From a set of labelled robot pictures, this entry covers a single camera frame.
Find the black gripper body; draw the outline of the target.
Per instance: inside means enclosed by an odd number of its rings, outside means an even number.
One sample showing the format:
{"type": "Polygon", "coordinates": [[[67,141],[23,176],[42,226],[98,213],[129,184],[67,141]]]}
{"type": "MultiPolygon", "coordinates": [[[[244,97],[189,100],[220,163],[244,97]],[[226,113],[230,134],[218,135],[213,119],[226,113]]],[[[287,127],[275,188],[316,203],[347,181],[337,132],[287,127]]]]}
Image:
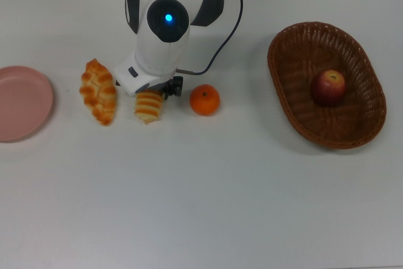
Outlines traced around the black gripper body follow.
{"type": "Polygon", "coordinates": [[[148,87],[148,89],[152,90],[152,91],[169,91],[170,85],[171,85],[171,80],[169,79],[163,83],[155,84],[152,86],[150,85],[148,87]]]}

